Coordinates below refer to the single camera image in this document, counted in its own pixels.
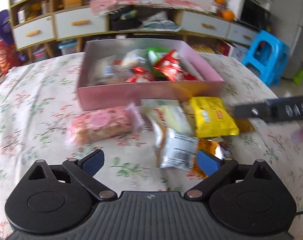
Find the small orange silver snack packet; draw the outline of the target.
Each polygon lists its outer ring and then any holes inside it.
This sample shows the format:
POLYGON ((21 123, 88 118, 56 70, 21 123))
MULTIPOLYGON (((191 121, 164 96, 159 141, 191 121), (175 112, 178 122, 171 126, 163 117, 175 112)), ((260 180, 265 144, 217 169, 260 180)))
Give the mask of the small orange silver snack packet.
POLYGON ((224 158, 231 157, 229 144, 223 138, 199 139, 192 173, 205 179, 221 167, 224 158))

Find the pink rice cracker packet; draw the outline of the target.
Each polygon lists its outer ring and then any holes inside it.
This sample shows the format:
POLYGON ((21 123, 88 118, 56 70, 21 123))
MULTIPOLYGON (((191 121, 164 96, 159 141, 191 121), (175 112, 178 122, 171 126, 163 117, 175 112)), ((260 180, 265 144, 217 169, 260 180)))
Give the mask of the pink rice cracker packet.
POLYGON ((74 116, 68 123, 66 141, 86 144, 142 129, 144 120, 134 103, 87 111, 74 116))

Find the yellow snack packet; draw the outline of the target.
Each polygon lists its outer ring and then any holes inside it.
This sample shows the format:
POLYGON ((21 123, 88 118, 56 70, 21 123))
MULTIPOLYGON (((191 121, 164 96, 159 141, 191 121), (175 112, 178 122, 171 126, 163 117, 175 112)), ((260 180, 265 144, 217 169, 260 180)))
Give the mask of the yellow snack packet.
POLYGON ((196 137, 215 138, 239 135, 239 128, 220 98, 199 96, 189 102, 196 123, 196 137))

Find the long orange snack bar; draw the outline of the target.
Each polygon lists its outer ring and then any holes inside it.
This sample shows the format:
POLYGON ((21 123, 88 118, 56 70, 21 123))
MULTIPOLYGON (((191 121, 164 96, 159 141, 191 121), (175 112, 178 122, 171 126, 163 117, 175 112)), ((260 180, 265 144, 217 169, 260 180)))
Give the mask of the long orange snack bar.
POLYGON ((239 133, 248 133, 255 130, 248 119, 239 119, 233 116, 233 120, 239 129, 239 133))

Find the cream white snack packet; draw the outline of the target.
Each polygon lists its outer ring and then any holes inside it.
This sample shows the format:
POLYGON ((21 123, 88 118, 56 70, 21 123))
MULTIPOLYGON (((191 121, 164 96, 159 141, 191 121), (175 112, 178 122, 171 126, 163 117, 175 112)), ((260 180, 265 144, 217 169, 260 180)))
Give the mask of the cream white snack packet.
POLYGON ((178 100, 141 99, 141 110, 153 128, 157 148, 164 145, 169 128, 190 137, 195 134, 194 125, 184 113, 178 100))

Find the silver blue snack packet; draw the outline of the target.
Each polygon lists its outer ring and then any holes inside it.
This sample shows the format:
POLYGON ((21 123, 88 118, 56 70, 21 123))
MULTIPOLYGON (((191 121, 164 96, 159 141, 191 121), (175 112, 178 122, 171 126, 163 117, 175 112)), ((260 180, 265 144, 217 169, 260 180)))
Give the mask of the silver blue snack packet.
POLYGON ((160 168, 179 168, 191 171, 196 156, 199 139, 181 134, 168 128, 165 144, 161 149, 160 168))

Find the blue plastic stool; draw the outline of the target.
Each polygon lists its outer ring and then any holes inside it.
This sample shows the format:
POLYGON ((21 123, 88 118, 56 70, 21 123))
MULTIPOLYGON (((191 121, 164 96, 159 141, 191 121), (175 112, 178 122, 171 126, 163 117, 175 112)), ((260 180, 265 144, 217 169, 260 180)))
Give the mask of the blue plastic stool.
POLYGON ((252 42, 242 64, 255 69, 260 80, 269 87, 279 85, 288 59, 288 45, 262 30, 252 42))

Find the pink cardboard box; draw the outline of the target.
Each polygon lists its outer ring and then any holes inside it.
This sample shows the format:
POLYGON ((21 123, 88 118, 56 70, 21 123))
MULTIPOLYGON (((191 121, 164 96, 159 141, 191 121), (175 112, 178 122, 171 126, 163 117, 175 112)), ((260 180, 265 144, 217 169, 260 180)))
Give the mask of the pink cardboard box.
POLYGON ((87 43, 77 83, 82 110, 92 111, 142 99, 187 101, 219 96, 223 78, 186 42, 154 38, 95 40, 87 43), (148 61, 150 50, 175 50, 181 72, 169 79, 148 61))

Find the floral tablecloth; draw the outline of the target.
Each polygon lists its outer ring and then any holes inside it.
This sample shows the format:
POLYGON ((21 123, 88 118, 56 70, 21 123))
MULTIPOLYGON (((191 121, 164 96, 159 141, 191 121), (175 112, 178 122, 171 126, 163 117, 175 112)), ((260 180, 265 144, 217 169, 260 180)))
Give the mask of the floral tablecloth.
MULTIPOLYGON (((38 159, 61 164, 96 149, 105 164, 96 178, 116 192, 185 192, 202 177, 177 168, 156 167, 153 131, 121 135, 84 145, 69 144, 69 121, 81 113, 77 82, 82 53, 14 68, 0 86, 0 237, 11 234, 4 205, 19 180, 38 159)), ((251 121, 254 130, 226 141, 239 163, 269 163, 294 197, 300 212, 290 228, 303 233, 303 129, 296 122, 251 121)))

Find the red snack packet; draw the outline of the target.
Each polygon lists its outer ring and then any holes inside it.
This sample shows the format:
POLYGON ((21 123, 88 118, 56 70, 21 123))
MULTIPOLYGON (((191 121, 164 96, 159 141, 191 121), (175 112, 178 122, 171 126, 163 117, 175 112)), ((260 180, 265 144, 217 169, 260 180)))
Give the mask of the red snack packet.
POLYGON ((178 51, 173 49, 161 58, 154 66, 154 69, 164 75, 169 81, 182 81, 183 70, 179 64, 178 51))

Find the green snack packet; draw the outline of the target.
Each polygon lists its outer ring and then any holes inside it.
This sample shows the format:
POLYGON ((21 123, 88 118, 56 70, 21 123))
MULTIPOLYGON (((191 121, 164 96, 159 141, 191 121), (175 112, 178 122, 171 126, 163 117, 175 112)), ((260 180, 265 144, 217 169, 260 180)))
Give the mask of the green snack packet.
POLYGON ((151 66, 151 72, 159 78, 165 77, 162 72, 157 70, 156 64, 168 53, 170 50, 167 47, 150 47, 147 49, 147 57, 151 66))

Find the red lantern decoration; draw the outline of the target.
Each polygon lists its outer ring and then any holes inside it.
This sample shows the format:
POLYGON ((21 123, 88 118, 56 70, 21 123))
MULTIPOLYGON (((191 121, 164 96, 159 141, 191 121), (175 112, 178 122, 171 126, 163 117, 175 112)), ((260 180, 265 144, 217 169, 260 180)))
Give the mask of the red lantern decoration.
POLYGON ((6 44, 0 39, 0 70, 6 75, 11 68, 21 65, 15 44, 6 44))

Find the pink floral cloth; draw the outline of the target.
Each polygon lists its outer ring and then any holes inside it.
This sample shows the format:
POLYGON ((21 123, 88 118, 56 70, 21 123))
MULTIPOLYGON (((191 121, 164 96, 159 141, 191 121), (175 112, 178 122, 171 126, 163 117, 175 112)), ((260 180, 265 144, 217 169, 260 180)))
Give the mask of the pink floral cloth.
POLYGON ((206 12, 197 3, 188 0, 90 0, 89 5, 94 16, 109 14, 130 5, 206 12))

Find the wooden white drawer cabinet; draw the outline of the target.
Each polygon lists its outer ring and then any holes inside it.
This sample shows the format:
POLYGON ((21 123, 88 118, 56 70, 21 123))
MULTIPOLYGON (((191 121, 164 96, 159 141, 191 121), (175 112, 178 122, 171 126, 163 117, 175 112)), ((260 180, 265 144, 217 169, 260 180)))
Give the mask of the wooden white drawer cabinet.
POLYGON ((237 23, 231 10, 210 12, 125 6, 109 14, 94 16, 90 0, 9 0, 10 26, 18 51, 32 52, 50 43, 74 39, 77 51, 83 39, 95 35, 132 33, 136 35, 178 35, 211 37, 244 46, 251 45, 257 31, 237 23))

